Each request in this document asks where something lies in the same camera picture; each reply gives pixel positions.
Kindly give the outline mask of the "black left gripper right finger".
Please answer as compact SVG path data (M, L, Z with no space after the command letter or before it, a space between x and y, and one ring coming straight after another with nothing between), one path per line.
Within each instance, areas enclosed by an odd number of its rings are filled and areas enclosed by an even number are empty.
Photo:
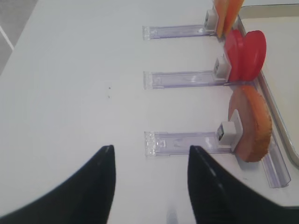
M198 224L297 224L298 207L280 206L232 176L200 146L190 146L188 191Z

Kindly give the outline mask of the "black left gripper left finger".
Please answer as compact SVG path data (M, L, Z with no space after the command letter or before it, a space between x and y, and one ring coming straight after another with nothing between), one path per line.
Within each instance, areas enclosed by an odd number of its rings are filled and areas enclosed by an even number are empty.
M0 218L2 224L105 224L116 185L114 147L103 146L69 179Z

